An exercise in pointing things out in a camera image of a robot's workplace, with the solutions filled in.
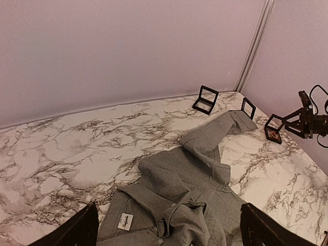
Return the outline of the grey button-up shirt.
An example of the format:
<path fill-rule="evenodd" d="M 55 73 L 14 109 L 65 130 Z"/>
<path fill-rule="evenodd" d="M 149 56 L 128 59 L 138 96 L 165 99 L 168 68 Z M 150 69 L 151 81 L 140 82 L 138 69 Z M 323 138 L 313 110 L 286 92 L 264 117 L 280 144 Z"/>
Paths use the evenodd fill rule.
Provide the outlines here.
<path fill-rule="evenodd" d="M 115 192 L 98 245 L 242 245 L 243 200 L 220 160 L 227 135 L 256 130 L 243 111 L 229 111 L 186 134 L 177 148 L 144 157 L 136 183 Z"/>

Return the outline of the orange portrait brooch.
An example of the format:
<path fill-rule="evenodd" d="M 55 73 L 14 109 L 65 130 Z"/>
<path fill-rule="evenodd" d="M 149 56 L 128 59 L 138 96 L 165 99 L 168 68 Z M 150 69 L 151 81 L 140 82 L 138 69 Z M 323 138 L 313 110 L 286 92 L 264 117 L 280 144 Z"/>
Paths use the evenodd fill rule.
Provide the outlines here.
<path fill-rule="evenodd" d="M 280 135 L 276 131 L 268 131 L 270 139 L 280 140 Z"/>

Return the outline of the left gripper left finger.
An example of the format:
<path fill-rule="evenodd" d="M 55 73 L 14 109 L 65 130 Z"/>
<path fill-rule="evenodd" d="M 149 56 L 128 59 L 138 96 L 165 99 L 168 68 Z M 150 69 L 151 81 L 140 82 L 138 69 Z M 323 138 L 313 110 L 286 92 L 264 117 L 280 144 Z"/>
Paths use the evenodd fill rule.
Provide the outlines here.
<path fill-rule="evenodd" d="M 96 245 L 99 220 L 96 204 L 91 202 L 64 224 L 30 246 Z"/>

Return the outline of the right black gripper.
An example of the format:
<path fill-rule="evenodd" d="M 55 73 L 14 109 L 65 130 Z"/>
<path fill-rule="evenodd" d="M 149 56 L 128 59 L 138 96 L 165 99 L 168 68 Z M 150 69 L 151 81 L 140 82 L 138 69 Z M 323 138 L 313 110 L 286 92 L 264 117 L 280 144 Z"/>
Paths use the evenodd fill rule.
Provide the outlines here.
<path fill-rule="evenodd" d="M 327 115 L 315 115 L 310 108 L 300 108 L 281 121 L 287 131 L 301 138 L 313 138 L 315 134 L 327 136 Z"/>

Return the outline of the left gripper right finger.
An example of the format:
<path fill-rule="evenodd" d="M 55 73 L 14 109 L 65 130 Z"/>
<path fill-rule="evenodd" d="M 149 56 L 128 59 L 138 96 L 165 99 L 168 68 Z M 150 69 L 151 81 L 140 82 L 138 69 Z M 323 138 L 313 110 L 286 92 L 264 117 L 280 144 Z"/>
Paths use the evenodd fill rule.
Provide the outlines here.
<path fill-rule="evenodd" d="M 285 229 L 251 203 L 245 203 L 241 206 L 240 230 L 243 245 L 314 245 Z"/>

